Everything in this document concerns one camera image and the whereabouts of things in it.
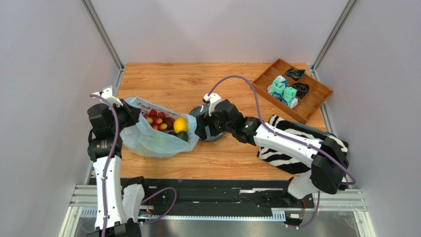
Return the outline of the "yellow lemon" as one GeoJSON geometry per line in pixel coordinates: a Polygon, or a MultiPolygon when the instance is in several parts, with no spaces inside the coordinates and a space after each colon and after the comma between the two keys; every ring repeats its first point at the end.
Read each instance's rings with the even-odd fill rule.
{"type": "Polygon", "coordinates": [[[188,131],[187,120],[183,117],[178,117],[173,123],[173,129],[176,134],[188,131]]]}

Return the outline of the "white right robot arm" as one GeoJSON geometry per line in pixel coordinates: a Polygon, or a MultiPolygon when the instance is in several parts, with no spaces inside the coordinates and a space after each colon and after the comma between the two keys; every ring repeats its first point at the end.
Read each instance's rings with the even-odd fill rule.
{"type": "Polygon", "coordinates": [[[190,115],[196,118],[195,133],[202,141],[230,133],[241,143],[272,149],[303,164],[308,170],[283,188],[287,198],[302,199],[316,191],[334,195],[347,175],[348,160],[331,137],[318,141],[282,131],[259,118],[242,115],[228,100],[200,105],[190,115]]]}

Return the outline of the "dark green avocado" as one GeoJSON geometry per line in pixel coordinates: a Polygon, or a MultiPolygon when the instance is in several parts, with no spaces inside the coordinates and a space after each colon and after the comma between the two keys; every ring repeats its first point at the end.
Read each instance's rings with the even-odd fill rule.
{"type": "Polygon", "coordinates": [[[180,131],[180,132],[178,132],[176,134],[176,137],[179,138],[179,139],[181,139],[181,140],[183,140],[183,141],[185,141],[185,142],[188,142],[188,139],[189,139],[188,133],[186,131],[180,131]]]}

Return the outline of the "dark red apple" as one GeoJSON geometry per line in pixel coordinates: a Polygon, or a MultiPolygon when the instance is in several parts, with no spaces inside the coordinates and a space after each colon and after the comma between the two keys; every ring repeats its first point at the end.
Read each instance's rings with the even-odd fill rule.
{"type": "Polygon", "coordinates": [[[167,125],[167,129],[172,130],[174,125],[175,119],[171,117],[166,117],[163,119],[163,123],[167,125]]]}

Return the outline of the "red strawberry bunch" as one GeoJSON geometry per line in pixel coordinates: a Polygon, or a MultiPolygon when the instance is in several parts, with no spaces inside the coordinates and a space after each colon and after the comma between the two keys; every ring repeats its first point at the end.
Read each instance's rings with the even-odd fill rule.
{"type": "Polygon", "coordinates": [[[149,112],[146,112],[143,117],[154,130],[166,131],[168,129],[168,124],[165,122],[166,115],[164,112],[151,109],[149,112]]]}

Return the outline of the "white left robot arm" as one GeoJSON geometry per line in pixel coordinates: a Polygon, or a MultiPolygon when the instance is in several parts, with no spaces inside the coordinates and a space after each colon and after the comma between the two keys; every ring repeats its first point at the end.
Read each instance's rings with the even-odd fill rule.
{"type": "Polygon", "coordinates": [[[120,132],[139,121],[140,109],[124,100],[112,108],[109,105],[96,104],[87,111],[92,125],[87,153],[95,171],[98,208],[95,230],[88,236],[139,237],[137,214],[145,192],[141,177],[121,185],[120,132]]]}

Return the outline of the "light blue printed plastic bag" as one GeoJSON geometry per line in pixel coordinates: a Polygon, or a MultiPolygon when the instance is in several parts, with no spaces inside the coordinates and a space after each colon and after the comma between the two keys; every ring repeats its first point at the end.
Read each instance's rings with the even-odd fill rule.
{"type": "Polygon", "coordinates": [[[131,152],[143,157],[169,158],[178,153],[192,151],[199,141],[199,136],[195,134],[197,128],[195,117],[177,113],[140,97],[128,97],[124,100],[130,106],[141,110],[141,115],[138,116],[139,122],[134,126],[124,128],[120,132],[123,144],[131,152]],[[173,119],[179,117],[186,119],[188,140],[184,141],[174,135],[170,135],[167,131],[154,130],[144,117],[144,114],[152,109],[157,112],[163,112],[166,116],[173,119]]]}

